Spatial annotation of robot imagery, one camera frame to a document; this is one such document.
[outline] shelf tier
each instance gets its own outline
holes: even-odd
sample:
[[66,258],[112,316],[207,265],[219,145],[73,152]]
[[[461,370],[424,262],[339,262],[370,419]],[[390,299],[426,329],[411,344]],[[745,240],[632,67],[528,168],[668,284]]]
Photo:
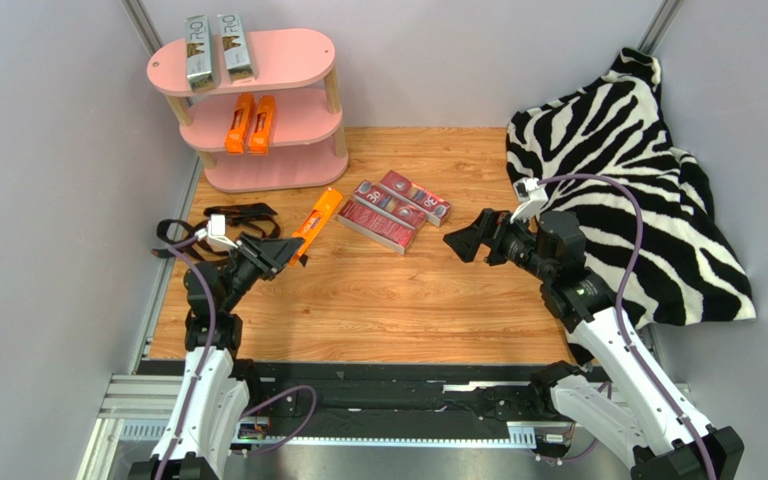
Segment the shelf tier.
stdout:
[[[325,91],[301,88],[271,92],[277,102],[274,132],[270,148],[308,145],[320,142],[337,131],[342,111],[328,112]],[[259,102],[264,94],[254,95]],[[201,152],[224,152],[224,139],[233,121],[236,95],[211,96],[189,109],[193,123],[180,125],[180,135],[192,148]]]
[[204,169],[209,183],[228,193],[326,185],[340,178],[349,156],[337,157],[334,137],[311,145],[269,150],[268,155],[213,154],[216,167]]
[[[198,95],[258,92],[306,87],[321,80],[334,66],[334,44],[324,34],[306,28],[267,30],[247,34],[248,49],[257,78],[231,82],[224,63],[221,37],[213,36],[214,67],[221,82]],[[186,80],[186,42],[175,40],[153,54],[147,78],[157,90],[171,97],[192,97]]]

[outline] wooden tabletop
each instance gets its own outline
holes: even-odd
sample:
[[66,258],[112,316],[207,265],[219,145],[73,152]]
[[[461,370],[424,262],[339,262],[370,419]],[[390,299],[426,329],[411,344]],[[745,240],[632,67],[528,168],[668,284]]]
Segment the wooden tabletop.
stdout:
[[[237,306],[239,358],[283,361],[545,364],[570,360],[539,282],[511,264],[464,264],[443,235],[486,207],[513,209],[504,129],[346,129],[351,162],[332,186],[350,196],[363,180],[397,170],[452,203],[441,228],[426,224],[404,257],[331,221],[307,251],[306,268],[258,282]],[[214,205],[266,202],[285,235],[324,187],[226,194],[201,178],[190,223]],[[483,250],[479,251],[479,260]],[[188,305],[177,262],[150,349],[181,358]]]

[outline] pillow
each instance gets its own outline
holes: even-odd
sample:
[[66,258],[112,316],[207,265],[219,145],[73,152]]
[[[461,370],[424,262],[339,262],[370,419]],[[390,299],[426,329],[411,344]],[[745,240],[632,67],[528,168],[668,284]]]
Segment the pillow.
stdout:
[[[636,328],[755,316],[751,286],[715,225],[709,180],[674,147],[660,109],[659,62],[621,51],[609,73],[508,126],[511,181],[567,173],[612,177],[641,204],[641,255],[624,293]],[[632,252],[635,213],[611,186],[593,180],[547,186],[547,210],[577,215],[588,239],[587,265],[617,289]]]

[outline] gray wall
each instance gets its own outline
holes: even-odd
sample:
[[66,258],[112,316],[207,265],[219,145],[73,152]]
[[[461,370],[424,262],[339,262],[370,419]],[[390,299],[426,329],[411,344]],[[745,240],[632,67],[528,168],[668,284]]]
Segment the gray wall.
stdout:
[[739,478],[768,478],[768,1],[686,2],[656,53],[668,125],[711,177],[758,308],[756,323],[663,327],[658,339],[698,406],[742,435]]
[[660,0],[142,0],[163,41],[239,10],[249,30],[307,27],[337,47],[346,123],[504,126],[592,82]]
[[74,478],[134,351],[194,158],[148,58],[119,2],[0,1],[0,479]]

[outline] silver box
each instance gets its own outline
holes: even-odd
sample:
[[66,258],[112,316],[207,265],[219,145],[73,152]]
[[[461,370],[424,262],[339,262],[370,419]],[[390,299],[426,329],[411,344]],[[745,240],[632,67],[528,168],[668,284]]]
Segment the silver box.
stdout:
[[219,15],[218,28],[221,33],[221,45],[224,48],[224,63],[227,65],[230,80],[253,80],[257,73],[254,70],[251,52],[248,50],[245,29],[242,28],[242,16],[238,12]]
[[193,92],[216,87],[213,67],[212,32],[206,15],[186,19],[186,79]]

